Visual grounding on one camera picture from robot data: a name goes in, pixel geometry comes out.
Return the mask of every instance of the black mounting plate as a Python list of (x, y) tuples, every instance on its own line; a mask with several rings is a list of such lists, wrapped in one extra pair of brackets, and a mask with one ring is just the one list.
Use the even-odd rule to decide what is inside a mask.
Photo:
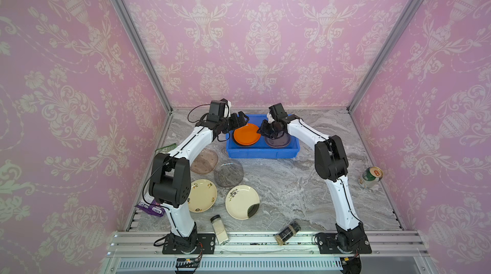
[[(198, 242), (203, 245), (203, 255), (213, 255), (215, 253), (215, 234), (198, 234)], [(199, 249), (200, 246), (198, 246), (191, 254), (199, 254)], [(164, 255), (182, 254), (175, 245), (167, 242), (167, 240), (163, 244), (162, 253)]]
[[(321, 254), (346, 254), (347, 252), (342, 252), (339, 250), (337, 241), (336, 241), (336, 233), (324, 233), (320, 232), (315, 235), (315, 243), (319, 247), (319, 252)], [(371, 254), (372, 248), (370, 247), (370, 243), (368, 242), (368, 238), (365, 236), (359, 242), (358, 253), (360, 254)]]

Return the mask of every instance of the metal rail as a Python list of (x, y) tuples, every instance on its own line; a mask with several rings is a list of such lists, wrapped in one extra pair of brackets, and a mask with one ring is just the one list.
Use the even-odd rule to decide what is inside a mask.
[[(214, 255), (221, 257), (307, 257), (320, 256), (314, 236), (323, 231), (301, 231), (286, 245), (278, 246), (274, 231), (230, 232), (230, 242), (215, 247)], [(168, 232), (117, 232), (107, 252), (107, 257), (193, 257), (195, 255), (162, 255), (161, 248), (153, 246), (156, 239)], [(429, 256), (417, 231), (367, 231), (373, 253), (364, 256)], [(342, 257), (347, 254), (323, 255)]]
[(133, 44), (133, 47), (135, 48), (136, 53), (138, 54), (138, 57), (140, 58), (140, 61), (148, 75), (148, 78), (150, 79), (150, 82), (152, 83), (152, 86), (155, 88), (155, 92), (158, 98), (160, 99), (163, 107), (165, 108), (165, 111), (169, 115), (172, 112), (172, 106), (170, 105), (169, 98), (165, 94), (160, 78), (158, 77), (155, 69), (153, 68), (150, 57), (148, 56), (145, 46), (138, 34), (137, 27), (135, 26), (133, 20), (131, 19), (130, 12), (126, 7), (124, 0), (111, 0), (111, 1), (113, 3), (116, 13), (118, 14), (121, 20), (121, 24), (123, 25), (126, 33), (128, 34), (128, 37), (131, 40), (131, 43)]

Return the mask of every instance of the purple plate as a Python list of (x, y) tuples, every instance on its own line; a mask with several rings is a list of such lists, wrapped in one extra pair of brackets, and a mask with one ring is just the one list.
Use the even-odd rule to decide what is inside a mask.
[(291, 140), (292, 140), (292, 137), (287, 133), (283, 134), (283, 136), (281, 138), (274, 139), (274, 140), (267, 138), (267, 137), (264, 137), (264, 141), (271, 148), (286, 147), (286, 146), (288, 146), (288, 144), (290, 144)]

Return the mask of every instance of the blue plastic bin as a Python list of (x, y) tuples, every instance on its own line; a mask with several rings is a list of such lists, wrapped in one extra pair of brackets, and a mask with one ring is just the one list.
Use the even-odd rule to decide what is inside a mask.
[[(249, 123), (261, 126), (263, 119), (267, 119), (266, 114), (247, 115)], [(300, 151), (298, 139), (292, 136), (290, 144), (284, 148), (272, 148), (266, 144), (264, 137), (261, 136), (258, 142), (249, 147), (238, 146), (231, 138), (227, 140), (226, 146), (230, 158), (295, 158)]]

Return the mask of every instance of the wire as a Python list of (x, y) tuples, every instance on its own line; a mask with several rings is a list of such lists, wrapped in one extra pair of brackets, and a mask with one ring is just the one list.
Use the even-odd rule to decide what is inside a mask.
[(143, 184), (143, 188), (141, 189), (141, 197), (143, 198), (143, 201), (144, 201), (145, 203), (147, 203), (149, 206), (156, 206), (156, 207), (162, 207), (162, 208), (164, 208), (164, 209), (167, 209), (167, 210), (168, 210), (168, 212), (169, 212), (169, 216), (170, 216), (170, 219), (171, 219), (171, 221), (172, 221), (172, 224), (173, 224), (173, 225), (174, 225), (174, 227), (176, 228), (176, 231), (177, 231), (177, 233), (179, 234), (179, 236), (180, 236), (180, 237), (182, 237), (181, 233), (179, 232), (179, 229), (177, 229), (177, 226), (176, 226), (176, 224), (175, 224), (175, 222), (174, 222), (174, 218), (172, 217), (172, 213), (171, 213), (171, 211), (170, 211), (170, 208), (163, 206), (163, 204), (156, 205), (156, 204), (152, 204), (152, 203), (147, 202), (147, 200), (145, 199), (145, 193), (144, 193), (144, 192), (145, 192), (145, 187), (146, 187), (147, 183), (150, 181), (150, 179), (152, 178), (152, 176), (153, 176), (153, 175), (154, 175), (154, 174), (155, 174), (155, 173), (156, 173), (156, 172), (157, 172), (157, 171), (158, 171), (158, 170), (159, 170), (161, 167), (163, 167), (163, 166), (164, 166), (164, 165), (165, 165), (167, 162), (169, 162), (169, 161), (171, 160), (171, 158), (175, 158), (175, 157), (174, 157), (174, 156), (169, 156), (169, 158), (168, 158), (166, 161), (164, 161), (164, 162), (163, 162), (163, 163), (162, 163), (162, 164), (161, 164), (159, 167), (157, 167), (157, 168), (155, 169), (155, 171), (153, 171), (153, 173), (152, 173), (152, 174), (150, 174), (150, 176), (147, 178), (147, 180), (146, 180), (146, 181), (145, 181), (145, 183)]
[(323, 136), (319, 135), (318, 133), (316, 133), (315, 131), (310, 130), (309, 126), (308, 126), (307, 124), (305, 124), (305, 121), (304, 121), (304, 119), (303, 119), (303, 118), (299, 118), (299, 119), (298, 119), (298, 122), (299, 122), (299, 123), (300, 123), (302, 126), (304, 126), (305, 128), (307, 128), (307, 130), (309, 130), (311, 133), (313, 133), (313, 134), (315, 134), (315, 135), (320, 136), (321, 138), (323, 138), (323, 139), (324, 139), (324, 141), (327, 141), (327, 140), (328, 140), (328, 139), (324, 138)]
[(202, 119), (199, 119), (199, 120), (194, 121), (194, 122), (193, 122), (193, 121), (190, 121), (190, 120), (189, 120), (189, 115), (191, 114), (191, 112), (193, 112), (193, 111), (194, 111), (194, 109), (196, 109), (196, 108), (198, 108), (198, 107), (202, 107), (202, 106), (209, 106), (209, 105), (211, 105), (211, 104), (203, 104), (203, 105), (199, 105), (199, 106), (194, 107), (194, 108), (193, 108), (191, 111), (189, 111), (189, 113), (187, 114), (187, 121), (188, 121), (189, 123), (197, 123), (197, 122), (199, 122), (200, 120), (202, 120)]
[(350, 202), (348, 201), (348, 195), (346, 194), (346, 189), (345, 189), (345, 187), (344, 187), (344, 182), (343, 182), (343, 180), (342, 180), (342, 179), (340, 179), (340, 178), (339, 178), (339, 180), (341, 180), (341, 184), (343, 185), (344, 196), (346, 197), (346, 202), (348, 203), (348, 208), (350, 209), (351, 215), (352, 215), (352, 216), (353, 216), (355, 219), (357, 219), (357, 220), (358, 220), (358, 222), (360, 222), (360, 223), (362, 223), (362, 224), (363, 224), (363, 222), (362, 222), (362, 221), (360, 221), (360, 219), (359, 219), (359, 218), (357, 218), (357, 217), (356, 217), (356, 215), (354, 215), (353, 210), (351, 210)]
[(161, 241), (161, 240), (163, 240), (163, 239), (165, 239), (165, 238), (167, 238), (167, 235), (163, 236), (163, 237), (162, 237), (162, 238), (160, 238), (160, 239), (155, 240), (155, 242), (154, 242), (154, 246), (157, 246), (157, 247), (158, 247), (158, 246), (162, 246), (162, 245), (164, 245), (164, 244), (165, 244), (165, 242), (160, 243), (160, 244), (157, 244), (157, 242), (158, 242), (158, 241)]
[[(227, 117), (226, 117), (226, 118), (220, 118), (220, 120), (222, 120), (222, 119), (223, 119), (223, 120), (224, 120), (224, 121), (227, 123), (227, 125), (226, 125), (226, 127), (225, 127), (225, 128), (228, 128), (229, 123), (228, 123), (228, 119), (227, 119), (227, 118), (228, 118), (228, 115), (230, 114), (230, 107), (228, 106), (228, 103), (225, 103), (225, 105), (227, 106), (227, 110), (228, 110), (228, 111), (227, 111)], [(217, 136), (217, 141), (218, 141), (218, 142), (226, 142), (226, 141), (228, 141), (228, 139), (230, 139), (230, 134), (228, 135), (228, 138), (227, 138), (226, 140), (223, 140), (223, 141), (222, 141), (222, 140), (220, 140), (220, 139), (218, 138), (218, 136)]]
[(277, 138), (275, 138), (275, 139), (271, 139), (271, 138), (270, 138), (270, 139), (271, 139), (271, 140), (280, 139), (280, 138), (282, 138), (284, 135), (285, 135), (285, 130), (283, 130), (283, 132), (281, 133), (281, 136), (279, 136), (279, 137), (277, 137)]
[[(316, 132), (314, 132), (314, 131), (310, 130), (310, 129), (309, 129), (309, 127), (308, 127), (308, 126), (305, 124), (305, 122), (304, 122), (304, 124), (302, 124), (302, 122), (300, 122), (300, 120), (302, 120), (302, 121), (303, 121), (303, 120), (304, 120), (303, 118), (300, 118), (300, 119), (298, 120), (298, 122), (299, 122), (301, 125), (303, 125), (305, 128), (307, 128), (307, 129), (308, 129), (310, 132), (312, 132), (313, 134), (316, 134), (317, 136), (320, 136), (321, 138), (323, 138), (323, 139), (324, 139), (324, 141), (327, 141), (327, 139), (326, 139), (326, 138), (324, 138), (323, 136), (321, 136), (321, 135), (319, 135), (318, 133), (316, 133)], [(348, 203), (348, 208), (350, 209), (351, 215), (352, 215), (352, 216), (353, 216), (355, 219), (357, 219), (357, 220), (358, 220), (358, 222), (360, 222), (360, 223), (362, 223), (362, 224), (363, 224), (363, 222), (362, 222), (362, 221), (360, 221), (360, 219), (359, 219), (359, 218), (357, 218), (357, 217), (356, 217), (356, 215), (354, 215), (354, 214), (353, 214), (353, 210), (351, 210), (350, 201), (348, 200), (348, 195), (346, 194), (346, 189), (345, 189), (345, 187), (344, 187), (344, 182), (343, 182), (343, 180), (342, 180), (342, 179), (340, 179), (340, 178), (339, 178), (339, 180), (341, 181), (341, 184), (343, 185), (344, 197), (346, 197), (346, 202)]]
[[(197, 262), (197, 265), (194, 267), (194, 270), (193, 270), (193, 271), (191, 271), (191, 274), (193, 274), (194, 272), (196, 272), (196, 270), (199, 268), (199, 265), (200, 265), (200, 263), (201, 263), (201, 258), (203, 257), (203, 244), (202, 244), (201, 242), (198, 242), (198, 244), (199, 244), (199, 246), (200, 246), (200, 252), (199, 252), (199, 255), (198, 255), (198, 257), (196, 257), (196, 258), (194, 259), (194, 261), (191, 263), (191, 265), (193, 265), (194, 263), (196, 263), (196, 262)], [(178, 272), (190, 272), (190, 271), (180, 271), (179, 269), (181, 269), (181, 268), (191, 268), (191, 267), (189, 267), (189, 266), (188, 266), (188, 264), (184, 264), (184, 265), (180, 265), (180, 266), (178, 266), (178, 265), (176, 264), (176, 271), (175, 271), (175, 272), (176, 272), (176, 273), (178, 273)]]

